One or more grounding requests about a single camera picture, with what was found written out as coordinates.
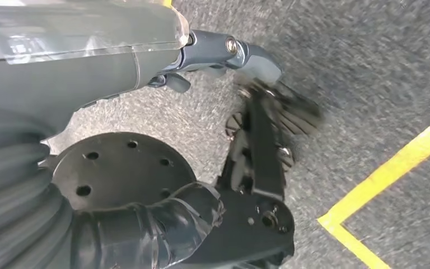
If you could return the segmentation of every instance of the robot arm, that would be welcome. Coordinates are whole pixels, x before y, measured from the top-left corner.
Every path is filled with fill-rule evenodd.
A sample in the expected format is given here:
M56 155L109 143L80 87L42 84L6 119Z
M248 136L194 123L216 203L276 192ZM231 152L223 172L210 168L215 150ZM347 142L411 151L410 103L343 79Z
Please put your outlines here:
M282 71L268 53L229 35L188 31L176 11L152 2L27 2L0 6L0 268L165 268L191 256L212 234L224 203L231 207L227 225L185 265L200 268L204 262L224 265L284 253L281 259L276 256L281 263L292 252L293 222L282 203L283 177L275 180L275 191L263 187L269 185L266 180L257 180L253 190L260 196L248 198L233 188L193 183L152 206L72 212L50 184L52 175L38 168L49 154L40 141L64 130L77 109L144 86L184 92L190 83L178 74L183 71L222 75L230 68L273 84ZM105 29L97 32L100 39L85 32L95 29L92 24ZM253 139L247 145L261 141ZM227 159L224 180L231 178L234 163ZM249 250L246 241L241 252L212 255L223 248L220 240L231 236L230 225L240 217L245 221L241 212L254 214L259 203L272 221L268 225L275 227L271 244ZM272 215L273 205L282 217ZM186 236L179 238L181 231ZM253 238L252 233L238 234Z

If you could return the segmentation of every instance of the yellow line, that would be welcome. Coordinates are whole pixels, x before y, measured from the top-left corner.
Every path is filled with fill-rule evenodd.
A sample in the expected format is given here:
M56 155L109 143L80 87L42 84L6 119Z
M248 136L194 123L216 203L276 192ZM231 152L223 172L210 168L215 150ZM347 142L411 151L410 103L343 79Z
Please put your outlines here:
M341 223L429 156L430 126L320 217L319 223L368 267L389 268Z
M339 242L341 242L347 249L355 254L362 262L368 265L370 268L383 269L390 268L384 261L377 257L371 252L364 244L362 244L357 238L349 233L340 224L330 226L327 229L328 232Z
M351 190L329 210L324 218L332 224L342 223L429 156L430 126Z

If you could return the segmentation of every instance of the gray carpet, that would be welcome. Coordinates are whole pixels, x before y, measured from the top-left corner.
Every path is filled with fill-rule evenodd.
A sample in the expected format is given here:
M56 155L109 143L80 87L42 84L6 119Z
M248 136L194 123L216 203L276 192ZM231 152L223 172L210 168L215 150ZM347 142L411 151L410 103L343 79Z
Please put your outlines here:
M192 28L264 45L283 81L322 107L314 137L296 137L300 160L287 204L296 254L286 268L365 265L316 221L430 125L430 0L175 0ZM231 74L187 75L192 89L143 89L78 111L50 145L60 152L102 132L132 131L176 148L211 182L227 151L223 125L239 106ZM345 223L393 268L430 268L430 159Z

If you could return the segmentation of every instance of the hole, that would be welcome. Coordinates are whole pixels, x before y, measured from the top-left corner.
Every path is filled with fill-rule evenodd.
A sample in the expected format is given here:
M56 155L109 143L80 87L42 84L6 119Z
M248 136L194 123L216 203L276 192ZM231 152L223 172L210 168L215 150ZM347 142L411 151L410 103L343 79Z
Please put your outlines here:
M168 166L170 164L170 161L168 159L161 159L159 163L163 166Z
M91 187L88 185L83 185L77 188L77 195L78 196L88 196L91 193Z
M261 221L268 228L274 228L278 225L278 219L276 219L276 216L272 212L264 213Z
M135 149L138 146L138 142L136 142L136 141L129 141L127 145L128 145L128 148Z
M98 152L90 152L86 155L86 158L89 160L96 160L96 159L98 159L98 157L100 157Z
M171 192L169 189L162 189L161 190L161 197L162 198L168 198L170 196Z

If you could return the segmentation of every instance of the clear plastic cover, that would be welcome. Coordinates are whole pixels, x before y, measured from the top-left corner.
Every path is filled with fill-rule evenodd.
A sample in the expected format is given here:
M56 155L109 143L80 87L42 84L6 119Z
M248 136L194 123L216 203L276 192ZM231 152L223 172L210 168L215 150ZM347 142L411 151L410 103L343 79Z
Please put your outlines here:
M183 47L187 20L164 0L0 0L9 64Z

